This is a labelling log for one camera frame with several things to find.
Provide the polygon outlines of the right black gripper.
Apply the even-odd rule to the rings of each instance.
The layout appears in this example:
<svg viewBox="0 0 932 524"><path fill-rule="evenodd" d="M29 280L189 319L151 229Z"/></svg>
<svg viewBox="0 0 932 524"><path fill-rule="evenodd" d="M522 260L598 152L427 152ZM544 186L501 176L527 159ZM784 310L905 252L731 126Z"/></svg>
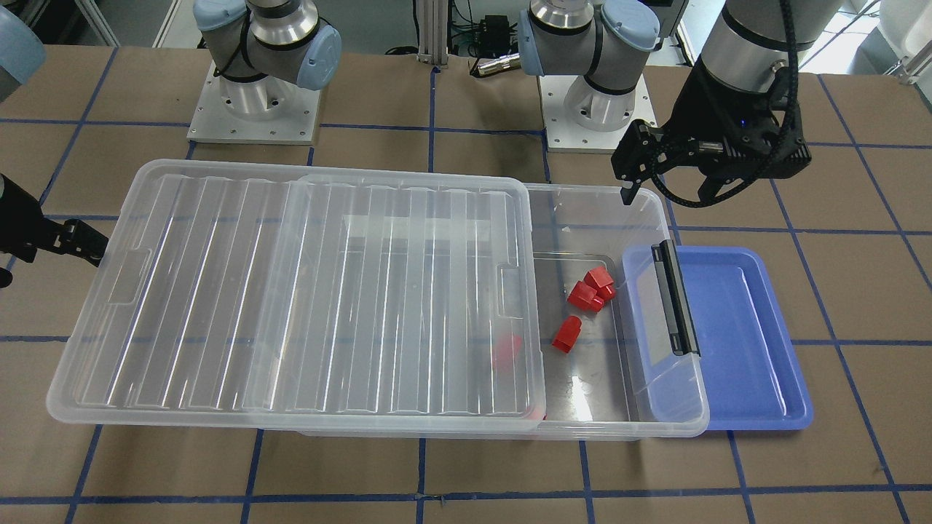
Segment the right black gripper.
<svg viewBox="0 0 932 524"><path fill-rule="evenodd" d="M1 251L27 263L39 250L72 255L90 264L100 264L109 238L84 221L63 225L44 216L36 198L2 175Z"/></svg>

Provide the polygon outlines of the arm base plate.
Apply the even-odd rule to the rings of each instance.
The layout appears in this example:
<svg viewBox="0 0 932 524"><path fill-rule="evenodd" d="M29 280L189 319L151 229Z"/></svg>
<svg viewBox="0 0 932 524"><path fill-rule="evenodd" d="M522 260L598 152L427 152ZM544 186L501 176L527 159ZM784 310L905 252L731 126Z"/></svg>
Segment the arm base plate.
<svg viewBox="0 0 932 524"><path fill-rule="evenodd" d="M582 76L541 76L540 108L547 147L556 153L612 154L636 120L657 119L643 76L633 92L597 92Z"/></svg>
<svg viewBox="0 0 932 524"><path fill-rule="evenodd" d="M210 64L186 138L194 143L311 146L322 93L266 77L239 83Z"/></svg>

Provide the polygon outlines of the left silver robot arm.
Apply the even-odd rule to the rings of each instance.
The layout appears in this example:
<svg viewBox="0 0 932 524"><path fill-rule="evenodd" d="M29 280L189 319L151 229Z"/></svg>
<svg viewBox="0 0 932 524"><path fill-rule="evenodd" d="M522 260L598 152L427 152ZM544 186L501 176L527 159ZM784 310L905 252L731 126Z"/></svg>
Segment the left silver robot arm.
<svg viewBox="0 0 932 524"><path fill-rule="evenodd" d="M660 39L639 1L532 1L517 24L530 76L573 76L566 107L595 132L625 128L610 158L620 198L645 181L676 205L703 208L760 179L798 175L812 160L799 104L799 54L837 1L727 1L661 126L623 116Z"/></svg>

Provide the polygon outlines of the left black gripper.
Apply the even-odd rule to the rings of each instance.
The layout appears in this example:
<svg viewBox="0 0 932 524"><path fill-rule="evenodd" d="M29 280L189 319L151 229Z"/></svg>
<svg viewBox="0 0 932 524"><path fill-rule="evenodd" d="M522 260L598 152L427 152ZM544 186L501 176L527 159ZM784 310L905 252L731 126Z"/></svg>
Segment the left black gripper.
<svg viewBox="0 0 932 524"><path fill-rule="evenodd" d="M634 119L610 156L623 205L632 205L652 177L648 164L662 145L671 147L667 158L682 159L705 175L697 190L700 205L732 199L753 175L787 179L802 172L812 154L801 104L789 92L798 86L799 74L785 66L764 92L742 92L697 62L662 129Z"/></svg>

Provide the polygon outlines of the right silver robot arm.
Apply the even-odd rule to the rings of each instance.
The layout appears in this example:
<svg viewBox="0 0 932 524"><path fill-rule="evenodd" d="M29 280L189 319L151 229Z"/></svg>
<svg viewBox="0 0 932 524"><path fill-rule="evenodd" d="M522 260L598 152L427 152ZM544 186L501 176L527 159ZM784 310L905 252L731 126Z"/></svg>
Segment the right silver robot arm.
<svg viewBox="0 0 932 524"><path fill-rule="evenodd" d="M187 137L195 143L309 145L320 93L341 57L339 31L312 1L197 1L212 55ZM100 265L107 236L79 219L47 218L37 198L2 178L1 249L30 263L39 251Z"/></svg>

